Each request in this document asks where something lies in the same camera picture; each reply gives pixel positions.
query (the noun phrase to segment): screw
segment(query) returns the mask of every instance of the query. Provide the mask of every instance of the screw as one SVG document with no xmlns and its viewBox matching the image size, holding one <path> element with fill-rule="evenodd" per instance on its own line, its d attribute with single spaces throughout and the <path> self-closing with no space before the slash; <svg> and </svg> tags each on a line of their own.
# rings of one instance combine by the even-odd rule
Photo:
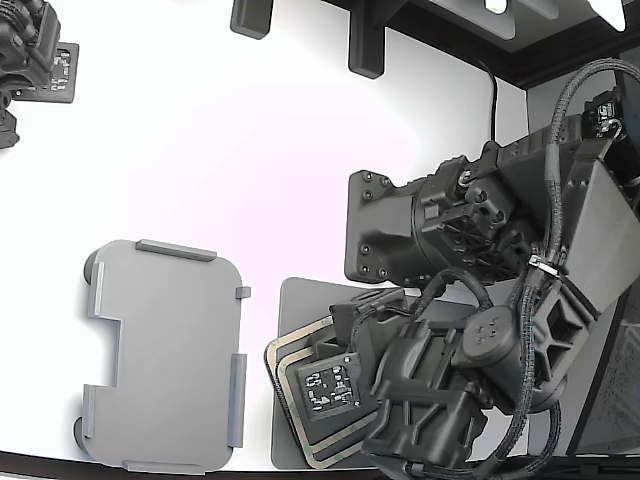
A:
<svg viewBox="0 0 640 480">
<path fill-rule="evenodd" d="M 471 170 L 465 170 L 460 175 L 460 178 L 458 178 L 458 185 L 460 185 L 461 187 L 464 187 L 470 178 L 471 178 Z"/>
</svg>

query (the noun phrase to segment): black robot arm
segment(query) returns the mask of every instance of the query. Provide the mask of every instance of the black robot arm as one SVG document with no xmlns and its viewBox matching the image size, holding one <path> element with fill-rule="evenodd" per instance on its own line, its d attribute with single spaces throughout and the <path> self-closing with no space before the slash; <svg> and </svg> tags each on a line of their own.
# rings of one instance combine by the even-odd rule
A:
<svg viewBox="0 0 640 480">
<path fill-rule="evenodd" d="M 618 91 L 562 121 L 564 216 L 552 254 L 544 179 L 553 125 L 505 148 L 490 142 L 479 160 L 455 158 L 405 187 L 373 172 L 352 175 L 347 277 L 423 291 L 364 386 L 380 407 L 362 450 L 390 477 L 487 478 L 526 415 L 546 410 L 544 455 L 551 455 L 567 371 L 600 314 L 640 275 L 638 182 L 630 178 L 640 157 L 626 129 Z M 464 277 L 477 311 L 453 321 L 430 317 L 444 280 Z M 509 304 L 487 303 L 483 283 L 516 278 Z M 375 332 L 375 315 L 369 321 Z M 493 406 L 514 416 L 510 431 L 486 462 L 465 465 L 486 423 L 482 410 Z"/>
<path fill-rule="evenodd" d="M 606 69 L 640 81 L 629 64 L 597 61 L 571 80 L 545 129 L 488 142 L 476 161 L 454 158 L 401 187 L 351 176 L 345 274 L 398 288 L 335 304 L 270 344 L 269 371 L 309 465 L 361 451 L 396 480 L 514 480 L 553 455 L 569 367 L 640 276 L 640 133 L 628 103 L 615 89 L 565 116 L 580 83 Z M 506 280 L 512 293 L 494 305 L 486 286 Z M 436 300 L 456 281 L 477 306 Z M 470 463 L 494 407 L 512 416 L 509 429 Z M 495 474 L 527 415 L 543 411 L 542 455 Z"/>
</svg>

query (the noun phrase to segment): black cable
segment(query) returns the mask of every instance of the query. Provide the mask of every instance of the black cable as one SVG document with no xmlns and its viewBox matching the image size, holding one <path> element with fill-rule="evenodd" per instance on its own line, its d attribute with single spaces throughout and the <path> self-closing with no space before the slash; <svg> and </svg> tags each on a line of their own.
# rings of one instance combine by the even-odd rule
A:
<svg viewBox="0 0 640 480">
<path fill-rule="evenodd" d="M 358 338 L 358 330 L 360 330 L 360 327 L 364 324 L 364 322 L 366 322 L 372 315 L 376 313 L 378 313 L 378 309 L 371 308 L 366 312 L 361 313 L 360 316 L 353 321 L 353 326 L 351 327 L 351 334 L 349 335 L 349 346 L 347 348 L 348 352 L 355 352 L 356 339 Z"/>
<path fill-rule="evenodd" d="M 385 307 L 384 311 L 385 312 L 389 312 L 389 313 L 395 313 L 396 315 L 402 315 L 403 317 L 412 317 L 413 316 L 413 313 L 411 313 L 411 310 L 405 310 L 404 308 Z"/>
<path fill-rule="evenodd" d="M 496 79 L 496 76 L 493 74 L 493 72 L 491 71 L 491 69 L 487 66 L 486 63 L 484 63 L 482 60 L 480 60 L 479 58 L 475 58 L 476 63 L 478 63 L 482 69 L 487 72 L 487 75 L 489 75 L 489 78 L 491 78 L 491 84 L 493 85 L 493 91 L 492 91 L 492 99 L 491 99 L 491 141 L 495 142 L 496 141 L 496 116 L 497 116 L 497 110 L 498 110 L 498 80 Z"/>
<path fill-rule="evenodd" d="M 606 70 L 625 73 L 640 83 L 640 69 L 631 63 L 614 58 L 596 60 L 581 68 L 567 83 L 551 120 L 549 142 L 545 156 L 545 183 L 549 193 L 552 208 L 549 243 L 545 245 L 547 261 L 555 263 L 556 255 L 562 245 L 562 179 L 560 176 L 560 134 L 562 124 L 567 115 L 569 104 L 578 88 L 589 77 Z"/>
<path fill-rule="evenodd" d="M 349 346 L 348 346 L 349 352 L 355 352 L 355 346 L 356 346 L 355 344 L 358 338 L 358 330 L 364 324 L 364 322 L 366 322 L 372 315 L 376 313 L 383 313 L 383 312 L 395 313 L 396 315 L 402 315 L 403 317 L 413 316 L 413 312 L 411 312 L 410 310 L 405 310 L 404 308 L 392 307 L 387 305 L 383 305 L 380 308 L 371 307 L 366 312 L 361 313 L 360 316 L 353 321 L 353 326 L 351 327 L 351 333 L 349 334 Z"/>
<path fill-rule="evenodd" d="M 457 267 L 449 267 L 441 270 L 431 279 L 422 291 L 420 298 L 411 306 L 414 321 L 420 318 L 436 296 L 442 294 L 447 284 L 452 280 L 461 281 L 471 290 L 471 293 L 478 300 L 478 307 L 481 311 L 493 307 L 489 292 L 487 292 L 487 288 L 480 280 L 474 277 L 471 272 Z"/>
<path fill-rule="evenodd" d="M 24 5 L 16 5 L 9 0 L 0 0 L 0 18 L 4 19 L 20 37 L 29 42 L 37 38 L 38 32 Z"/>
</svg>

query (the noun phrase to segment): metal frame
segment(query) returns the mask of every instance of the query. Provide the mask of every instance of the metal frame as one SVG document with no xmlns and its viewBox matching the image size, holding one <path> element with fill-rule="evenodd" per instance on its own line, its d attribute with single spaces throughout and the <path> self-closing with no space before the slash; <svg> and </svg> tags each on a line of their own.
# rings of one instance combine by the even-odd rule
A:
<svg viewBox="0 0 640 480">
<path fill-rule="evenodd" d="M 484 63 L 496 76 L 525 90 L 591 60 L 617 56 L 640 46 L 640 2 L 625 5 L 628 28 L 623 33 L 601 18 L 593 18 L 509 53 L 409 0 L 323 1 L 351 13 L 349 69 L 367 78 L 384 73 L 385 27 L 474 66 Z M 264 38 L 269 33 L 272 12 L 273 0 L 234 0 L 231 29 Z"/>
</svg>

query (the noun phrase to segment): black mounting bracket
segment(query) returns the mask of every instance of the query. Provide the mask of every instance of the black mounting bracket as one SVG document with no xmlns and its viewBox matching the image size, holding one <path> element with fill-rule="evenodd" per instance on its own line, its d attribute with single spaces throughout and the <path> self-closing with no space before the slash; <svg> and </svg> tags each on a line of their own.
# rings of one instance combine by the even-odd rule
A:
<svg viewBox="0 0 640 480">
<path fill-rule="evenodd" d="M 409 0 L 354 0 L 349 32 L 349 70 L 367 78 L 384 73 L 385 27 Z M 231 30 L 262 39 L 271 29 L 273 0 L 234 0 Z"/>
<path fill-rule="evenodd" d="M 408 0 L 355 0 L 349 31 L 349 70 L 367 78 L 384 73 L 385 27 Z"/>
<path fill-rule="evenodd" d="M 233 0 L 231 30 L 261 40 L 271 30 L 273 0 Z"/>
<path fill-rule="evenodd" d="M 367 78 L 384 73 L 386 27 L 470 65 L 488 68 L 497 77 L 525 90 L 597 58 L 615 57 L 640 46 L 640 29 L 630 27 L 620 33 L 597 17 L 509 52 L 425 9 L 424 2 L 417 0 L 323 1 L 350 12 L 349 69 Z M 234 0 L 231 29 L 251 38 L 264 38 L 271 28 L 273 2 Z M 640 2 L 628 3 L 624 8 L 627 24 L 640 24 Z"/>
</svg>

